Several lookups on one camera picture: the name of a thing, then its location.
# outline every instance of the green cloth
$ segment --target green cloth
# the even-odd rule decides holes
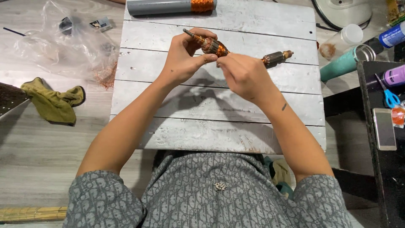
[[[291,176],[285,159],[272,161],[266,156],[264,165],[269,169],[271,181],[283,196],[292,200],[294,191],[291,188]]]
[[[83,87],[75,86],[66,92],[57,92],[47,89],[39,77],[22,84],[21,89],[31,96],[39,115],[51,123],[74,126],[76,114],[72,107],[81,105],[85,100]]]

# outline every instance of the bamboo stick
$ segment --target bamboo stick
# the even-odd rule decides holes
[[[66,206],[3,208],[0,209],[0,222],[63,220],[66,210]]]

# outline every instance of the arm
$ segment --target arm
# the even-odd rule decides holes
[[[314,174],[333,176],[322,148],[271,81],[260,59],[231,53],[217,63],[231,91],[256,104],[270,120],[297,182]]]
[[[193,28],[190,31],[217,39],[214,33],[204,29]],[[159,77],[100,131],[87,150],[76,176],[94,170],[111,170],[119,175],[168,93],[187,81],[202,65],[218,58],[214,54],[192,57],[197,49],[198,45],[187,34],[172,39]]]

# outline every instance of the hand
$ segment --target hand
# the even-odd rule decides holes
[[[258,107],[281,94],[261,59],[229,53],[220,57],[217,64],[224,72],[230,90]]]
[[[216,34],[205,29],[192,28],[190,32],[202,37],[218,39]],[[185,33],[174,36],[167,54],[166,63],[158,79],[173,86],[178,86],[191,78],[204,64],[215,62],[218,59],[215,54],[203,54],[193,57],[196,50],[200,48],[201,46]]]

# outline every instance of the wooden plank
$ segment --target wooden plank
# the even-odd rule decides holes
[[[166,57],[167,52],[121,48],[115,79],[153,82],[163,69]],[[282,92],[322,94],[318,66],[281,63],[267,72]],[[202,66],[183,84],[228,88],[222,70],[215,63]]]
[[[151,83],[116,80],[111,114],[118,114]],[[322,95],[283,93],[305,125],[325,126]],[[177,86],[155,117],[270,123],[264,113],[227,88]]]
[[[185,13],[135,18],[125,9],[124,19],[316,40],[313,8],[273,2],[219,0],[212,15]]]
[[[325,127],[308,126],[326,150]],[[139,149],[282,154],[271,124],[154,117]]]
[[[173,36],[183,33],[187,26],[125,21],[122,28],[121,47],[168,51]],[[264,55],[292,50],[294,55],[286,62],[319,65],[316,41],[262,34],[211,29],[229,51],[262,58]]]

